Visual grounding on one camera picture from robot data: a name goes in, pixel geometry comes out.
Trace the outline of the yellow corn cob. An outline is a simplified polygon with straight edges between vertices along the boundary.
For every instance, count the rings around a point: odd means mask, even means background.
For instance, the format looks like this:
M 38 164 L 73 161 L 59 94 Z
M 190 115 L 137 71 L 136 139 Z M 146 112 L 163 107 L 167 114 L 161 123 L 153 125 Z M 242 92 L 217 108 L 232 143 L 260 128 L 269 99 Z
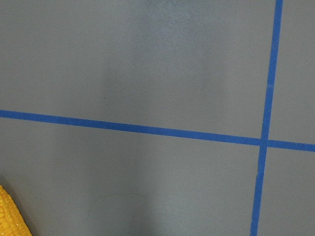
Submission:
M 15 202 L 0 186 L 0 235 L 32 236 Z

